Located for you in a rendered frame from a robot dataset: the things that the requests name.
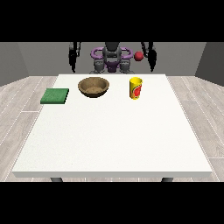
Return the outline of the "green square pad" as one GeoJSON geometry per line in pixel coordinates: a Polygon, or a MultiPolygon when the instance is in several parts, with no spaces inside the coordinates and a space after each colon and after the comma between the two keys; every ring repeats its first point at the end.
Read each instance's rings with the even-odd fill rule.
{"type": "Polygon", "coordinates": [[[67,99],[68,88],[48,88],[41,100],[41,104],[64,104],[67,99]]]}

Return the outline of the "yellow cup with melon print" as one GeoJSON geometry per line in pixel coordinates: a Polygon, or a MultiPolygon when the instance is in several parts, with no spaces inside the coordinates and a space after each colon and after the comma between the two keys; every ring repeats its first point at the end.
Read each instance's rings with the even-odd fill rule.
{"type": "Polygon", "coordinates": [[[129,97],[132,100],[137,100],[140,96],[143,80],[139,77],[132,77],[129,79],[129,97]]]}

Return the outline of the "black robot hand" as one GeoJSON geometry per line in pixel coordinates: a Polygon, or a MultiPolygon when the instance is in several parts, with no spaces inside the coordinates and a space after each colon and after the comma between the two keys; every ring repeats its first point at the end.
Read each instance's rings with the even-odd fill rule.
{"type": "Polygon", "coordinates": [[[72,71],[75,72],[76,60],[80,56],[81,52],[81,42],[71,42],[69,44],[69,65],[72,68],[72,71]]]}
{"type": "Polygon", "coordinates": [[[153,71],[157,62],[157,52],[152,42],[142,42],[142,50],[145,58],[148,59],[150,70],[153,71]]]}

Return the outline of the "brown wooden bowl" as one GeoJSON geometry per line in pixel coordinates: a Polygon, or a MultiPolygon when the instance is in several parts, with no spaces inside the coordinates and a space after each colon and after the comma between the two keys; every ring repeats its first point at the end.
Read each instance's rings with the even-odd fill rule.
{"type": "Polygon", "coordinates": [[[101,77],[87,77],[79,82],[78,89],[86,97],[97,98],[108,91],[109,82],[101,77]]]}

